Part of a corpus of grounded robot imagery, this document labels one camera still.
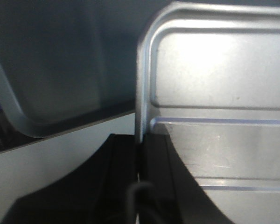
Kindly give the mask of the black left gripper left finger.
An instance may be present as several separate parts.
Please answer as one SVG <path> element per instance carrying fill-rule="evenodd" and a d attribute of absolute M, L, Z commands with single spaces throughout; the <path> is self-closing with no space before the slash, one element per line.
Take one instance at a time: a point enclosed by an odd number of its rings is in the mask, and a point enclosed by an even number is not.
<path fill-rule="evenodd" d="M 82 165 L 18 198 L 4 224 L 124 224 L 126 192 L 136 181 L 132 135 L 111 134 Z"/>

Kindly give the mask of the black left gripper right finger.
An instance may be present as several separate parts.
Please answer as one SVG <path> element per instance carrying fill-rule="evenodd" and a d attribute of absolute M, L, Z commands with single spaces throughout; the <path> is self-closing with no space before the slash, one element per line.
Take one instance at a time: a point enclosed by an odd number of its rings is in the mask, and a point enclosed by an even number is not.
<path fill-rule="evenodd" d="M 169 224 L 230 224 L 182 162 L 171 138 L 146 134 L 140 151 L 140 179 L 149 191 L 156 212 Z"/>

